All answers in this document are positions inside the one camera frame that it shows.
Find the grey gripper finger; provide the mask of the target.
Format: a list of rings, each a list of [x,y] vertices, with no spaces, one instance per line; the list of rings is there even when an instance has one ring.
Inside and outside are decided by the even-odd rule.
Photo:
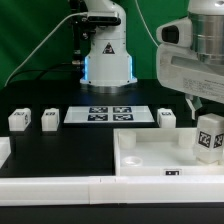
[[[201,100],[198,96],[194,96],[191,94],[185,95],[186,102],[191,110],[191,118],[196,118],[196,111],[202,107]]]

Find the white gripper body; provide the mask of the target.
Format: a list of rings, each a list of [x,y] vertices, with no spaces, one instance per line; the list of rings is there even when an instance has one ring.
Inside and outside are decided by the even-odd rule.
[[[156,69],[162,86],[224,104],[224,65],[205,64],[188,48],[161,44]]]

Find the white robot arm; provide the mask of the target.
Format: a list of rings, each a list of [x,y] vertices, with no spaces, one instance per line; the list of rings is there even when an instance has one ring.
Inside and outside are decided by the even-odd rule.
[[[111,0],[84,0],[93,27],[80,82],[114,92],[137,82],[126,50],[126,13]],[[186,94],[193,110],[202,98],[224,104],[224,0],[189,0],[188,14],[157,28],[157,79]]]

